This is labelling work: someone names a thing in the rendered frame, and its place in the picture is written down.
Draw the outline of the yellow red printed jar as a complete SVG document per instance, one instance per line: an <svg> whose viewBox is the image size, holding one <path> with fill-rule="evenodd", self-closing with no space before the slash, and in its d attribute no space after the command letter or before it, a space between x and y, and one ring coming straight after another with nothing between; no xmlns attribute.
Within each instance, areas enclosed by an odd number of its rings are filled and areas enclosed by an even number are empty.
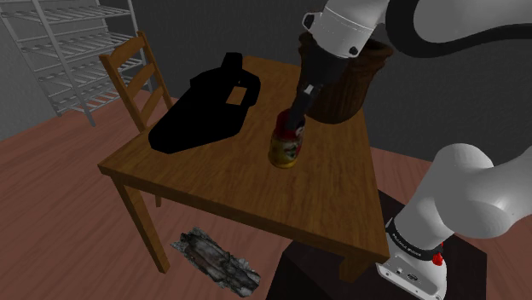
<svg viewBox="0 0 532 300"><path fill-rule="evenodd" d="M282 169L291 168L296 164L304 140L305 118L296 125L295 130L287 130L289 116L290 109L278 114L270 139L269 161L273 166Z"/></svg>

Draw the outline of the wooden chair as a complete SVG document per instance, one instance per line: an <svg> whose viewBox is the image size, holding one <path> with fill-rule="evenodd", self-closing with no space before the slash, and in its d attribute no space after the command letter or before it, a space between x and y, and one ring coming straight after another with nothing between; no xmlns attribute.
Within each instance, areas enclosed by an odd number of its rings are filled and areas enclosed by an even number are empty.
<svg viewBox="0 0 532 300"><path fill-rule="evenodd" d="M137 129L143 132L147 129L147 122L159 100L164 100L168 110L172 108L173 102L145 33L142 31L136 33L136 37L118 46L110 55L99 55L99 59ZM140 50L144 52L147 64L126 83L119 74L119 68ZM139 110L134 102L135 97L151 77L154 77L158 87L150 94L142 109Z"/></svg>

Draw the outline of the grey crumpled flat object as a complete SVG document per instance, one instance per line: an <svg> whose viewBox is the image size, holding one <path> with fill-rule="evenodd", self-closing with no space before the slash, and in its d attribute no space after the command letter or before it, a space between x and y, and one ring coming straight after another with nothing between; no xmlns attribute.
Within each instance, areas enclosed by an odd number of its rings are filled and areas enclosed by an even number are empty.
<svg viewBox="0 0 532 300"><path fill-rule="evenodd" d="M221 288L228 288L239 297L249 297L260 285L261 276L245 258L225 251L198 227L181 233L171 247L178 250L199 271Z"/></svg>

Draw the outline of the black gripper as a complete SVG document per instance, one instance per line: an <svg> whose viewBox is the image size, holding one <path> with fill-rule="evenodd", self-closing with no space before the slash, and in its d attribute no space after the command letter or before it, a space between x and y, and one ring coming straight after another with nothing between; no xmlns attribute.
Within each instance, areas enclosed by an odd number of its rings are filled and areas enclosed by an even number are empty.
<svg viewBox="0 0 532 300"><path fill-rule="evenodd" d="M322 88L339 80L346 59L323 49L317 42L301 43L301 72L297 94L289 111L287 128L295 130Z"/></svg>

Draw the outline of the brown woven basket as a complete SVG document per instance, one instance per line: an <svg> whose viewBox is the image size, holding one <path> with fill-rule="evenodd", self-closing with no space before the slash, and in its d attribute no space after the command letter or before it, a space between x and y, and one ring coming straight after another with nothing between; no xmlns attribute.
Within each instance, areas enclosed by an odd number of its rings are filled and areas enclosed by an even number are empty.
<svg viewBox="0 0 532 300"><path fill-rule="evenodd" d="M316 42L309 32L299 36L300 45L310 41ZM373 77L392 54L390 46L367 40L357 57L345 58L346 68L339 80L322 88L304 116L323 124L340 124L355 116L365 101Z"/></svg>

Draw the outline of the black handled jug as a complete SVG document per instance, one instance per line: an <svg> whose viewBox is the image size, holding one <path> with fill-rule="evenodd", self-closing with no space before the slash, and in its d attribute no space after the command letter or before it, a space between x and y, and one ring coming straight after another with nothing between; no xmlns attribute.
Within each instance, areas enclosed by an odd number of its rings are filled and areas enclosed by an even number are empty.
<svg viewBox="0 0 532 300"><path fill-rule="evenodd" d="M189 80L188 90L148 133L152 149L173 154L237 135L261 82L243 69L243 56L228 52L220 67Z"/></svg>

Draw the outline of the wooden table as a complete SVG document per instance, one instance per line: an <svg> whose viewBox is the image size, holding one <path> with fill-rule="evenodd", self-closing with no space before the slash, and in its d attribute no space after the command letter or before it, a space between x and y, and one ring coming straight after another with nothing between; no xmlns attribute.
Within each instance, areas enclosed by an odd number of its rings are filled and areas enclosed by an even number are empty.
<svg viewBox="0 0 532 300"><path fill-rule="evenodd" d="M143 193L241 222L340 255L342 280L389 259L362 112L341 124L309 120L297 163L274 167L269 141L295 95L298 66L247 56L261 81L257 104L234 137L175 154L154 151L141 133L100 162L157 269L170 267Z"/></svg>

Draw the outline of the grey metal shelf rack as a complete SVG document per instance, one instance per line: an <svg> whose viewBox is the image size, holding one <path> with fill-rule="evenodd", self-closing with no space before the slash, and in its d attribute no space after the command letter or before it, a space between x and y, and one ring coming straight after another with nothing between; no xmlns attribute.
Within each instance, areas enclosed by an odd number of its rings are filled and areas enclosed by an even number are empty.
<svg viewBox="0 0 532 300"><path fill-rule="evenodd" d="M55 114L79 112L91 125L94 111L119 98L99 56L132 38L109 28L121 17L138 29L132 0L0 0L0 22Z"/></svg>

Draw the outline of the dark robot stand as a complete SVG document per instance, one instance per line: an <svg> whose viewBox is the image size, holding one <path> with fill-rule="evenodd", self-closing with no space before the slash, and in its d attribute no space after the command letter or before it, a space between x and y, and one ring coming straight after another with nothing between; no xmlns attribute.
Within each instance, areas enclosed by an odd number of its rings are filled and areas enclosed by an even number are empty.
<svg viewBox="0 0 532 300"><path fill-rule="evenodd" d="M444 246L448 289L444 300L486 300L487 254L451 236ZM316 248L300 238L284 251L266 300L418 300L367 268L352 283L338 277L343 258L330 247Z"/></svg>

